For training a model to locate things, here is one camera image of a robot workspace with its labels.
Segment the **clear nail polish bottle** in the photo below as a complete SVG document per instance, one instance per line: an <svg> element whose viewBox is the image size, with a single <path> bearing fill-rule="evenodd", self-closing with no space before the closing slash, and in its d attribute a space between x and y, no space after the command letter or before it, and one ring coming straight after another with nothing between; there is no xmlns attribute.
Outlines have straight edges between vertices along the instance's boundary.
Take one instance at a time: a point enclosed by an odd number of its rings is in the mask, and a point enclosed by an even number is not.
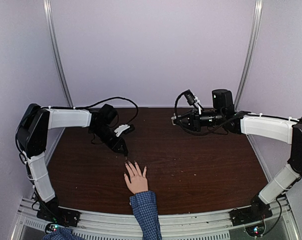
<svg viewBox="0 0 302 240"><path fill-rule="evenodd" d="M176 116L175 114L173 114L173 116L171 117L171 122L172 122L172 125L176 126Z"/></svg>

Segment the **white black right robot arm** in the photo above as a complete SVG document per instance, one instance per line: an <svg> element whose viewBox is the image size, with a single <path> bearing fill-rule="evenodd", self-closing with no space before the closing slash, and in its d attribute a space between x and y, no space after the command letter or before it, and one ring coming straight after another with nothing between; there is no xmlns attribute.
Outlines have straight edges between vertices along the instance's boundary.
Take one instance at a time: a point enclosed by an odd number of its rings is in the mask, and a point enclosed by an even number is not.
<svg viewBox="0 0 302 240"><path fill-rule="evenodd" d="M228 133L266 137L291 146L286 165L252 199L252 206L247 209L250 220L257 221L266 213L266 205L302 178L302 117L284 118L236 111L232 93L227 89L212 91L212 110L204 110L199 99L189 89L179 94L175 102L179 102L181 97L185 97L192 109L184 114L178 114L175 110L171 121L188 134L206 136L223 128Z"/></svg>

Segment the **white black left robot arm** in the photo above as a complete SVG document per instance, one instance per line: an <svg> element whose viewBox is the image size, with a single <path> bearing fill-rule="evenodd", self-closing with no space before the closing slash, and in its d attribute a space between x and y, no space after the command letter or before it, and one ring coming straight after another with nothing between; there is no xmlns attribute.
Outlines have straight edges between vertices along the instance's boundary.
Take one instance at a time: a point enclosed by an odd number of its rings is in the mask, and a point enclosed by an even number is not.
<svg viewBox="0 0 302 240"><path fill-rule="evenodd" d="M45 163L48 131L56 128L87 128L113 152L127 157L128 148L121 135L130 129L130 125L122 124L112 130L110 124L117 115L117 110L109 104L89 109L40 107L35 103L28 106L17 127L15 143L37 197L47 203L42 211L52 222L60 221L63 212L51 203L56 194Z"/></svg>

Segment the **mannequin hand with painted nails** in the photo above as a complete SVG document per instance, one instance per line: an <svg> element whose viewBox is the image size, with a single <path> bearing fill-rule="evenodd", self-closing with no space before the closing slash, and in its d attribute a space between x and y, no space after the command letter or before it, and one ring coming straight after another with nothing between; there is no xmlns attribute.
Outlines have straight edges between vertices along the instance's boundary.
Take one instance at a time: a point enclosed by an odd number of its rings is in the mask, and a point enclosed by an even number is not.
<svg viewBox="0 0 302 240"><path fill-rule="evenodd" d="M146 177L147 166L141 170L138 162L125 163L127 173L124 173L124 180L128 189L135 195L149 191L148 180Z"/></svg>

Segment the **blue checkered shirt sleeve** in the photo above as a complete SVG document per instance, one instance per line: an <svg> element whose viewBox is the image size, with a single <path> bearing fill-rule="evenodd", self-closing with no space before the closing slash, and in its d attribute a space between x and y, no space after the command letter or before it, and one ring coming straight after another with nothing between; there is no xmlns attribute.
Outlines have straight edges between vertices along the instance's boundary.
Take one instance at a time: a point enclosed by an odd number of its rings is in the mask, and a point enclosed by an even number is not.
<svg viewBox="0 0 302 240"><path fill-rule="evenodd" d="M130 205L142 230L142 239L161 240L156 194L153 191L137 193L130 197Z"/></svg>

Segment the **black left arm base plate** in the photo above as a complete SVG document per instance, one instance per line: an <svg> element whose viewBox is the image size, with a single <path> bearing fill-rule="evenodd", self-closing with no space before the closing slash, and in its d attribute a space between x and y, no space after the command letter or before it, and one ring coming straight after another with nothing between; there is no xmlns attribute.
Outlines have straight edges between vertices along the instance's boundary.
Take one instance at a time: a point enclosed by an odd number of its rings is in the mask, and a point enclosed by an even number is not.
<svg viewBox="0 0 302 240"><path fill-rule="evenodd" d="M65 208L58 208L57 213L51 213L48 210L40 209L36 217L47 222L57 223L64 227L77 227L80 212L76 210L69 210Z"/></svg>

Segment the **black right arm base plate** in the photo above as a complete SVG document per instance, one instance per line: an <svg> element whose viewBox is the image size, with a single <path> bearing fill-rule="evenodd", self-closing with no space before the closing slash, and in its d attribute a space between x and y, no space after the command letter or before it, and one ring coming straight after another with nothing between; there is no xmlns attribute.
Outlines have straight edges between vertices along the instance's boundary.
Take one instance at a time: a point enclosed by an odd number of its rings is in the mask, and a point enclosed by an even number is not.
<svg viewBox="0 0 302 240"><path fill-rule="evenodd" d="M233 226L239 226L270 218L273 216L273 213L271 210L267 210L261 214L254 214L252 208L249 206L245 208L234 208L229 212L229 215Z"/></svg>

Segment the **slotted aluminium base rail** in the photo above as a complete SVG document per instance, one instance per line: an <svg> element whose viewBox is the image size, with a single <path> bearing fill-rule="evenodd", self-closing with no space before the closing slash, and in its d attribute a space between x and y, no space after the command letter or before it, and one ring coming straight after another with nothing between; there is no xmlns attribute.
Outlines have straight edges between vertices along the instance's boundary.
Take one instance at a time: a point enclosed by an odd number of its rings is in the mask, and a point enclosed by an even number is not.
<svg viewBox="0 0 302 240"><path fill-rule="evenodd" d="M266 212L250 209L159 215L153 192L129 200L131 215L62 210L55 217L37 201L23 199L9 234L12 240L299 240L292 209L278 197Z"/></svg>

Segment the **right aluminium frame post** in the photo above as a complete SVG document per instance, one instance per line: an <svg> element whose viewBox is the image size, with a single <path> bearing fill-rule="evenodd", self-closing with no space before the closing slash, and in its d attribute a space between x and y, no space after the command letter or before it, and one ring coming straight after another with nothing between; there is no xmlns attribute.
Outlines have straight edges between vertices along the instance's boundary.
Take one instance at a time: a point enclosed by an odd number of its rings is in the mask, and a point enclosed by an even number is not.
<svg viewBox="0 0 302 240"><path fill-rule="evenodd" d="M264 2L263 0L255 1L254 14L253 14L251 33L250 33L250 38L249 38L249 42L248 42L247 53L246 53L244 67L242 70L240 83L239 83L236 98L235 98L235 109L239 108L239 104L240 104L241 98L244 94L245 85L247 83L250 68L252 65L252 61L253 61L253 57L254 57L254 50L257 45L258 36L259 36L259 32L260 32L260 26L261 26L262 14L263 14L263 5L264 5L263 2Z"/></svg>

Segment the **aluminium frame post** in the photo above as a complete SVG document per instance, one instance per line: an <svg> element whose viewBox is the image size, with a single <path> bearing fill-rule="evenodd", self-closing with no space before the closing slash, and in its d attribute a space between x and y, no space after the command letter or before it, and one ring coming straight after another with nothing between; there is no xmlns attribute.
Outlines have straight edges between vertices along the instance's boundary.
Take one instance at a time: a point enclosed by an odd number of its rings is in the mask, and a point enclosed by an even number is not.
<svg viewBox="0 0 302 240"><path fill-rule="evenodd" d="M56 32L54 27L54 20L53 20L53 14L52 14L52 8L51 8L51 1L50 0L43 0L43 7L44 7L44 14L47 22L47 27L49 31L52 51L53 51L53 57L58 73L58 78L60 80L62 91L64 94L64 97L66 98L67 105L69 107L73 107L73 101L71 99L71 94L66 82L64 69L62 66L61 56L58 48L58 42L56 38Z"/></svg>
<svg viewBox="0 0 302 240"><path fill-rule="evenodd" d="M260 26L261 26L262 14L263 14L263 5L264 5L263 2L264 2L263 0L255 1L254 14L253 14L251 33L250 33L250 38L249 38L249 42L248 42L247 53L246 53L244 67L242 70L240 83L239 83L236 98L235 98L235 109L239 108L239 104L240 104L241 98L244 94L245 85L247 83L250 68L252 65L252 61L253 61L253 57L254 57L254 50L257 45L258 36L259 36L259 32L260 32Z"/></svg>

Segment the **left aluminium frame post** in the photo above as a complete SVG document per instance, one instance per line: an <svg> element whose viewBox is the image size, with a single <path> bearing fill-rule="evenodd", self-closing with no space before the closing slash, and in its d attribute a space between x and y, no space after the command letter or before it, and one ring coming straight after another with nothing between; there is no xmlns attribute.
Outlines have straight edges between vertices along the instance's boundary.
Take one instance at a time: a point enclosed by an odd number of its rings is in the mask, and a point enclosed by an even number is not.
<svg viewBox="0 0 302 240"><path fill-rule="evenodd" d="M52 8L51 8L51 1L50 0L43 0L43 7L44 7L44 14L47 22L47 27L49 31L52 51L53 51L53 57L58 73L58 78L60 80L62 91L64 94L64 97L66 98L67 105L69 107L73 107L73 101L71 99L71 94L66 82L64 69L62 66L61 56L58 48L58 42L56 38L56 32L54 27L54 20L53 20L53 14L52 14Z"/></svg>

